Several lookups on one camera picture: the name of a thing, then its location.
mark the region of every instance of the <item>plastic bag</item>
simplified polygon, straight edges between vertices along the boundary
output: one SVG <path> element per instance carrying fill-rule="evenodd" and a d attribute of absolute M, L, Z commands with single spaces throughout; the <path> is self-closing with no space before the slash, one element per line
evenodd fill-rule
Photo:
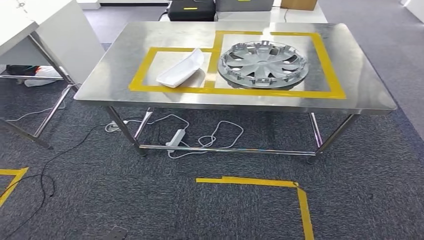
<path fill-rule="evenodd" d="M 65 70 L 62 67 L 60 67 L 60 69 L 66 74 Z M 40 66 L 35 75 L 39 77 L 61 77 L 59 73 L 52 66 Z M 25 86 L 27 87 L 43 86 L 46 84 L 54 83 L 56 81 L 57 80 L 26 79 Z"/>

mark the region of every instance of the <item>table caster wheel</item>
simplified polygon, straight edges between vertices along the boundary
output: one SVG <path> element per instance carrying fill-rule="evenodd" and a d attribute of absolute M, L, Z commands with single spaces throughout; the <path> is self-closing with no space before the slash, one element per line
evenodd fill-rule
<path fill-rule="evenodd" d="M 308 163 L 308 164 L 315 164 L 315 162 L 317 161 L 317 156 L 310 156 L 310 157 L 308 157 L 307 159 L 306 159 L 306 162 Z"/>

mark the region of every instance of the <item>power strip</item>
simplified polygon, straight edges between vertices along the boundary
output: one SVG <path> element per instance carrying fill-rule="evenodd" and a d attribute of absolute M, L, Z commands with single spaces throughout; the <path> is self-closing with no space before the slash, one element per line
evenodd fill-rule
<path fill-rule="evenodd" d="M 168 147 L 177 147 L 180 145 L 181 140 L 183 140 L 184 135 L 186 135 L 186 131 L 184 129 L 178 129 L 175 135 L 172 137 L 170 142 L 165 143 Z M 175 150 L 167 150 L 168 153 L 173 153 Z"/>

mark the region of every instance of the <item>black case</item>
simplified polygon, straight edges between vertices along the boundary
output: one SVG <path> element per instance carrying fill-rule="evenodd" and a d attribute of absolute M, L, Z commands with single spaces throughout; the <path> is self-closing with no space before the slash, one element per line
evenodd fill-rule
<path fill-rule="evenodd" d="M 213 22 L 215 13 L 214 0 L 173 0 L 169 7 L 168 17 L 171 22 Z"/>

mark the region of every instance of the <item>black cable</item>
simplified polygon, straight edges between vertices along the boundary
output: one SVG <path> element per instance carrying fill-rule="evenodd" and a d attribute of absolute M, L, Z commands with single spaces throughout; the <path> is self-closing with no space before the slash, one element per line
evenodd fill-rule
<path fill-rule="evenodd" d="M 165 14 L 168 14 L 168 9 L 166 11 L 162 12 L 162 14 L 159 16 L 159 18 L 157 19 L 157 21 L 160 21 L 161 18 L 162 18 L 162 16 L 165 15 Z"/>
<path fill-rule="evenodd" d="M 22 180 L 24 180 L 24 179 L 29 179 L 29 178 L 33 178 L 33 177 L 37 177 L 37 176 L 40 176 L 40 186 L 41 186 L 41 190 L 42 190 L 42 201 L 41 201 L 41 204 L 40 204 L 40 206 L 37 208 L 37 210 L 29 217 L 29 218 L 27 218 L 23 223 L 21 223 L 13 232 L 11 232 L 9 235 L 7 235 L 6 236 L 6 238 L 4 239 L 4 240 L 7 240 L 8 238 L 10 238 L 14 233 L 16 233 L 22 226 L 24 226 L 29 220 L 31 220 L 37 213 L 38 213 L 38 211 L 44 206 L 44 202 L 45 202 L 45 200 L 46 200 L 46 191 L 45 191 L 45 189 L 44 189 L 44 184 L 43 184 L 43 177 L 48 177 L 51 181 L 52 181 L 52 183 L 53 183 L 53 192 L 52 192 L 52 194 L 50 195 L 50 197 L 53 197 L 53 195 L 55 194 L 55 190 L 56 190 L 56 187 L 55 187 L 55 181 L 53 180 L 53 178 L 52 177 L 50 177 L 50 176 L 48 176 L 48 175 L 45 175 L 44 174 L 44 171 L 46 170 L 46 167 L 47 167 L 47 164 L 49 164 L 51 161 L 53 161 L 53 160 L 55 160 L 55 159 L 57 159 L 58 157 L 60 157 L 60 156 L 62 156 L 62 155 L 64 155 L 64 154 L 66 154 L 66 153 L 68 153 L 69 151 L 71 151 L 71 150 L 74 150 L 75 148 L 77 148 L 78 146 L 80 146 L 81 144 L 83 144 L 86 140 L 87 140 L 87 138 L 89 137 L 89 135 L 92 133 L 92 131 L 94 130 L 94 129 L 96 129 L 96 128 L 98 128 L 98 127 L 104 127 L 104 126 L 106 126 L 106 124 L 103 124 L 103 125 L 97 125 L 97 126 L 94 126 L 93 128 L 91 128 L 90 129 L 90 131 L 87 133 L 87 135 L 85 135 L 85 137 L 84 137 L 84 139 L 81 141 L 81 142 L 79 142 L 77 145 L 75 145 L 75 146 L 73 146 L 73 147 L 71 147 L 71 148 L 69 148 L 68 150 L 66 150 L 66 151 L 63 151 L 63 152 L 61 152 L 61 153 L 59 153 L 59 154 L 57 154 L 57 155 L 55 155 L 54 157 L 52 157 L 52 158 L 50 158 L 45 164 L 44 164 L 44 167 L 42 168 L 42 171 L 41 171 L 41 174 L 35 174 L 35 175 L 31 175 L 31 176 L 26 176 L 26 177 L 23 177 L 23 178 L 21 178 L 19 181 L 17 181 L 17 182 L 15 182 L 14 184 L 12 184 L 11 186 L 9 186 L 7 189 L 6 189 L 6 191 L 7 190 L 9 190 L 12 186 L 14 186 L 15 184 L 17 184 L 17 183 L 19 183 L 20 181 L 22 181 Z"/>
<path fill-rule="evenodd" d="M 287 12 L 289 11 L 289 9 L 287 8 L 287 10 L 285 10 L 285 13 L 284 13 L 284 22 L 285 23 L 287 23 L 287 18 L 286 18 L 286 16 L 287 16 Z"/>

